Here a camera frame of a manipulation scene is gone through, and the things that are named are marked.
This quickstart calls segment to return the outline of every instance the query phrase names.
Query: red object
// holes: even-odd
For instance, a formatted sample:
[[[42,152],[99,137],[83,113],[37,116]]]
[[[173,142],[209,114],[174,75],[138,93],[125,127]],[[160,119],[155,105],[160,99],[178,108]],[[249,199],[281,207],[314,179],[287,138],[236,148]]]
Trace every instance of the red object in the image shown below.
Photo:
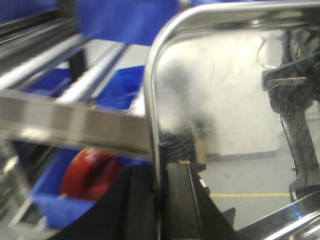
[[[64,173],[60,193],[73,198],[98,200],[123,170],[114,154],[95,147],[80,151]]]

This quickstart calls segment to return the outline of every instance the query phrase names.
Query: metal roller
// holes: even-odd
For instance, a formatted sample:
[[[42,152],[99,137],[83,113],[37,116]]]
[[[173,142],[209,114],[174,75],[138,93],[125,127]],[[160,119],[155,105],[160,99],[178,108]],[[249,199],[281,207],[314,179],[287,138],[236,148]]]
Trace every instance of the metal roller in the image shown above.
[[[91,94],[111,71],[127,47],[128,45],[125,43],[113,44],[97,59],[89,70],[67,89],[62,96],[58,97],[55,102],[58,104],[73,104],[89,100]]]
[[[0,92],[0,138],[49,145],[96,146],[149,155],[144,118],[87,105],[61,105],[51,98]]]
[[[35,57],[28,59],[1,75],[0,90],[24,90],[28,88],[58,64],[70,59],[88,41],[81,34],[74,34],[44,50]]]
[[[47,21],[56,19],[58,12],[56,10],[43,12],[40,14],[7,21],[0,24],[0,37],[12,34],[21,29],[30,28]]]
[[[0,61],[10,58],[15,54],[32,46],[47,41],[57,35],[67,34],[67,31],[76,32],[76,21],[74,19],[55,19],[50,22],[33,27],[29,32],[22,31],[11,38],[0,39]]]

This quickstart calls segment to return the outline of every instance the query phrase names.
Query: blue storage bin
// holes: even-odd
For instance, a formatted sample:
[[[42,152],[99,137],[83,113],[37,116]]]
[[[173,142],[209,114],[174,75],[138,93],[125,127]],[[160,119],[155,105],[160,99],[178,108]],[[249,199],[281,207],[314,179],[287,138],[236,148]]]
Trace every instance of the blue storage bin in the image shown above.
[[[128,109],[142,83],[144,66],[118,69],[109,83],[96,98],[100,107]],[[73,223],[94,204],[94,201],[72,197],[59,197],[61,181],[66,169],[80,149],[61,148],[52,163],[34,185],[31,195],[33,203],[42,216],[46,216],[51,228],[65,228]],[[122,165],[149,165],[141,157],[121,157]]]
[[[55,68],[41,80],[30,86],[25,92],[56,98],[69,88],[70,84],[69,68]]]
[[[96,104],[101,107],[128,109],[138,94],[144,70],[144,65],[116,70],[108,84],[96,97]]]

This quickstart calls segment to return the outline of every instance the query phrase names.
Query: wire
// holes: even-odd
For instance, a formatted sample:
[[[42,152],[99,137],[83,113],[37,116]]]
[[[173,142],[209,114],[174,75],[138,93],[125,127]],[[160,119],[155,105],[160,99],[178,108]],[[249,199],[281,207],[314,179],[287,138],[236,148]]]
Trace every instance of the wire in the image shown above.
[[[290,142],[290,139],[289,139],[289,135],[288,135],[287,130],[286,130],[286,127],[285,127],[285,125],[284,125],[283,117],[282,117],[281,115],[280,115],[280,121],[281,121],[281,126],[282,126],[282,128],[283,128],[286,141],[287,141],[288,146],[289,146],[289,149],[290,149],[291,156],[292,156],[293,161],[294,161],[294,166],[295,166],[295,168],[296,168],[296,170],[295,170],[295,176],[298,177],[297,168],[299,168],[299,166],[297,165],[296,157],[295,157],[295,155],[293,154],[293,147],[292,147],[292,145],[291,145],[291,142]],[[302,188],[302,191],[301,191],[300,194],[302,194],[302,193],[306,190],[306,186],[307,186],[307,183],[308,183],[308,172],[307,172],[307,168],[306,168],[305,164],[303,163],[303,159],[301,159],[301,160],[302,160],[302,166],[303,166],[303,169],[304,169],[304,184],[303,184],[303,188]]]
[[[290,139],[289,139],[289,135],[288,135],[288,133],[287,133],[286,127],[285,127],[285,125],[284,125],[284,120],[283,120],[283,117],[282,117],[281,115],[280,115],[280,122],[281,122],[281,126],[282,126],[282,128],[283,128],[283,132],[284,132],[286,141],[287,141],[287,143],[288,143],[288,145],[289,145],[289,149],[290,149],[291,156],[292,156],[292,158],[293,158],[294,166],[295,166],[296,168],[298,168],[297,161],[296,161],[296,157],[295,157],[295,155],[293,154],[293,150],[292,150],[293,148],[292,148],[292,145],[291,145],[291,142],[290,142]]]
[[[260,44],[260,47],[258,48],[258,51],[256,53],[256,62],[266,70],[272,70],[272,69],[277,68],[276,66],[267,65],[263,61],[261,61],[261,59],[260,59],[260,51],[264,47],[264,45],[267,43],[267,39],[265,37],[263,37],[263,36],[259,36],[259,37],[261,38],[261,44]]]

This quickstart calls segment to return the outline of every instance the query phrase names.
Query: curved metal tube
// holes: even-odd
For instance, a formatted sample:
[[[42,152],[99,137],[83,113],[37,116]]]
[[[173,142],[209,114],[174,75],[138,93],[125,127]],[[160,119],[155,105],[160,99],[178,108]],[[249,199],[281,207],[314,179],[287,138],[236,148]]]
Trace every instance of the curved metal tube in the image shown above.
[[[304,27],[308,23],[320,23],[317,16],[319,11],[320,1],[318,0],[290,1],[289,4],[287,1],[206,4],[180,13],[162,28],[151,46],[144,72],[146,118],[151,133],[150,152],[153,158],[158,198],[161,197],[162,189],[161,163],[165,159],[160,158],[159,151],[160,123],[156,108],[159,102],[157,102],[155,90],[156,82],[161,80],[156,79],[156,69],[167,43],[206,36],[217,31]]]

